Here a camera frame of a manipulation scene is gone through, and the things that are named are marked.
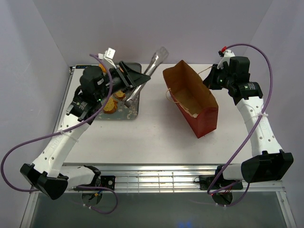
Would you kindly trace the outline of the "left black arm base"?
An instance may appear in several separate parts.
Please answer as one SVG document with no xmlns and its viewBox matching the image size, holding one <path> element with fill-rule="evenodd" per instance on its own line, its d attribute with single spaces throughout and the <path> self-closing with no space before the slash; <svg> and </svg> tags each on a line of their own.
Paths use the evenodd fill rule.
<svg viewBox="0 0 304 228">
<path fill-rule="evenodd" d="M 82 166 L 80 183 L 72 186 L 73 190 L 101 190 L 100 188 L 115 189 L 115 176 L 103 175 L 102 172 L 94 166 Z"/>
</svg>

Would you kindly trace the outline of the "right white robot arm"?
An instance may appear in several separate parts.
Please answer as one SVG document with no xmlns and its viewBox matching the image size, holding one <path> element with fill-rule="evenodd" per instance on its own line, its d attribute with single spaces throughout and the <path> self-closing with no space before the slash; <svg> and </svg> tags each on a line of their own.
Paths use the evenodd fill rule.
<svg viewBox="0 0 304 228">
<path fill-rule="evenodd" d="M 241 164 L 228 161 L 218 167 L 208 190 L 214 185 L 225 189 L 239 181 L 278 181 L 294 162 L 292 154 L 284 152 L 271 129 L 262 90 L 257 82 L 250 81 L 249 66 L 247 57 L 223 57 L 203 81 L 209 89 L 228 90 L 242 115 L 248 131 L 246 141 L 250 141 L 252 149 L 252 157 Z"/>
</svg>

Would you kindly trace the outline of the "red paper bag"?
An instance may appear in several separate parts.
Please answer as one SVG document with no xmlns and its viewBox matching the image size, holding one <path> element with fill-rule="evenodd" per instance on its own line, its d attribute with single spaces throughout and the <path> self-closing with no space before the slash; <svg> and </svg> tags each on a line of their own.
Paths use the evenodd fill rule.
<svg viewBox="0 0 304 228">
<path fill-rule="evenodd" d="M 216 130 L 219 106 L 203 80 L 185 61 L 163 70 L 173 103 L 177 105 L 197 138 Z"/>
</svg>

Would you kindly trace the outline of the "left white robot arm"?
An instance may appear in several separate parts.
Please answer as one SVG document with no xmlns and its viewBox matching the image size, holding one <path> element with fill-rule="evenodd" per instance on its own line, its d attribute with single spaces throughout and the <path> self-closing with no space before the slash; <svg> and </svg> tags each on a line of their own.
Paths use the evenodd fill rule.
<svg viewBox="0 0 304 228">
<path fill-rule="evenodd" d="M 150 80 L 129 68 L 123 61 L 109 69 L 111 78 L 99 66 L 88 66 L 79 79 L 80 85 L 58 130 L 42 153 L 31 163 L 23 164 L 20 172 L 36 189 L 53 200 L 68 188 L 79 185 L 91 190 L 101 184 L 101 172 L 93 166 L 63 167 L 68 154 L 80 136 L 92 124 L 102 101 L 117 91 L 130 91 Z"/>
</svg>

